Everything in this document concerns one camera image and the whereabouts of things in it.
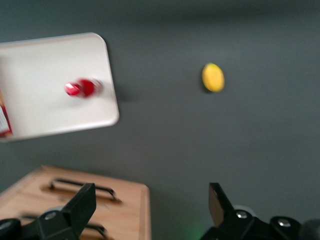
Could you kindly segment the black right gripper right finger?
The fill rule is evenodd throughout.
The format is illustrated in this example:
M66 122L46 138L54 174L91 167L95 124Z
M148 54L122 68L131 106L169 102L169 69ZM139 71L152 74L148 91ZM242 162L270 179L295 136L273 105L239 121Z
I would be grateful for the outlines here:
M254 217L248 211L233 207L221 185L209 184L208 207L214 226L202 240L244 240L254 224Z

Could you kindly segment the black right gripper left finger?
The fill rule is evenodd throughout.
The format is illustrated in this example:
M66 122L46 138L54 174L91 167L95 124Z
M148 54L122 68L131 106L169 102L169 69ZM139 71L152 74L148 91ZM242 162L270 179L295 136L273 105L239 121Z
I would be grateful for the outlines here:
M42 214L37 223L41 240L78 240L96 210L96 187L86 183L60 210Z

